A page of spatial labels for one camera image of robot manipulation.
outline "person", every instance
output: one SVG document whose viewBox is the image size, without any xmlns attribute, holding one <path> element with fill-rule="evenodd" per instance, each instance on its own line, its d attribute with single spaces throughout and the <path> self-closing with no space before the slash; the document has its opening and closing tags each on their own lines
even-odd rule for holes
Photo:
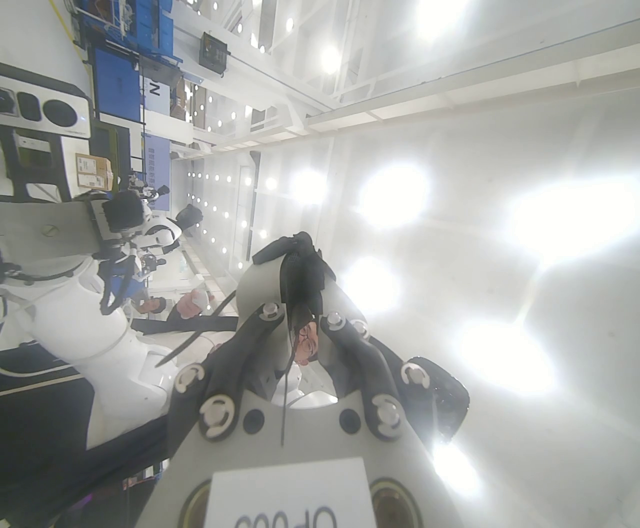
<svg viewBox="0 0 640 528">
<path fill-rule="evenodd" d="M 136 304 L 133 298 L 131 300 L 134 302 L 133 307 L 139 314 L 159 314 L 164 312 L 166 308 L 166 299 L 164 297 L 151 297 L 141 304 Z"/>
<path fill-rule="evenodd" d="M 120 290 L 123 278 L 120 276 L 111 277 L 111 292 L 115 295 Z M 124 294 L 124 299 L 131 299 L 131 305 L 139 314 L 159 314 L 166 308 L 164 297 L 151 297 L 143 282 L 137 280 L 129 281 L 129 286 Z"/>
<path fill-rule="evenodd" d="M 318 332 L 317 324 L 311 321 L 303 326 L 298 332 L 298 345 L 294 361 L 301 367 L 307 366 L 311 361 L 317 359 L 318 352 Z"/>
<path fill-rule="evenodd" d="M 176 323 L 181 319 L 191 319 L 199 316 L 214 298 L 213 295 L 208 295 L 204 290 L 193 289 L 180 297 L 180 300 L 169 312 L 166 320 L 170 323 Z"/>
</svg>

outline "black cable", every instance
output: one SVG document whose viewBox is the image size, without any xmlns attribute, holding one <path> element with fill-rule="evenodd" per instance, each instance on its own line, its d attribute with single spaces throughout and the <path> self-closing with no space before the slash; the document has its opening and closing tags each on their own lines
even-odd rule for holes
<svg viewBox="0 0 640 528">
<path fill-rule="evenodd" d="M 2 318 L 3 319 L 7 316 L 8 311 L 9 311 L 9 307 L 6 302 L 6 297 L 3 296 L 2 297 Z M 3 328 L 4 328 L 4 321 L 0 323 L 0 332 L 2 332 Z"/>
<path fill-rule="evenodd" d="M 6 278 L 12 278 L 14 280 L 21 280 L 23 282 L 45 282 L 48 280 L 54 280 L 62 277 L 72 277 L 74 271 L 77 270 L 80 266 L 83 265 L 83 262 L 80 262 L 77 266 L 72 267 L 66 271 L 61 271 L 60 273 L 55 273 L 53 275 L 27 275 L 21 272 L 21 267 L 12 264 L 11 262 L 5 262 L 2 260 L 2 255 L 0 255 L 0 284 L 4 282 Z"/>
<path fill-rule="evenodd" d="M 233 290 L 219 305 L 213 310 L 211 314 L 213 317 L 220 315 L 220 312 L 227 306 L 233 298 L 236 296 L 236 290 Z M 156 365 L 156 368 L 161 367 L 165 363 L 168 363 L 173 358 L 175 358 L 178 354 L 184 351 L 191 343 L 193 343 L 200 335 L 204 332 L 204 330 L 198 330 L 197 332 L 193 332 L 188 339 L 186 339 L 182 344 L 178 345 L 172 352 L 168 353 L 164 356 Z"/>
</svg>

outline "glasses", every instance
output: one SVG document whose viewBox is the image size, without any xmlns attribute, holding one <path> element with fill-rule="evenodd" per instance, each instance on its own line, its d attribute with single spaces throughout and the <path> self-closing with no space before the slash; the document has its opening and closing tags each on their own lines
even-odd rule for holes
<svg viewBox="0 0 640 528">
<path fill-rule="evenodd" d="M 311 339 L 312 336 L 311 323 L 303 326 L 300 332 L 298 332 L 298 347 L 302 349 L 305 354 L 313 355 L 316 353 L 317 342 Z"/>
</svg>

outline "white robot body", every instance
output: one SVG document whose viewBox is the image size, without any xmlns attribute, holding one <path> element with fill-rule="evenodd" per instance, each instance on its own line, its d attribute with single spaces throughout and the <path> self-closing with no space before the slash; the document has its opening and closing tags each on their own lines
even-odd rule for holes
<svg viewBox="0 0 640 528">
<path fill-rule="evenodd" d="M 154 217 L 146 200 L 143 200 L 142 204 L 145 221 L 141 227 L 136 228 L 136 231 L 141 233 L 134 238 L 136 246 L 143 249 L 166 247 L 178 240 L 182 229 L 166 216 Z"/>
<path fill-rule="evenodd" d="M 10 280 L 2 286 L 12 299 L 11 324 L 18 324 L 93 386 L 104 421 L 93 444 L 164 414 L 177 373 L 173 362 L 156 368 L 170 349 L 140 341 L 122 309 L 101 314 L 104 283 L 97 268 L 98 262 L 87 259 L 61 283 L 25 286 Z"/>
</svg>

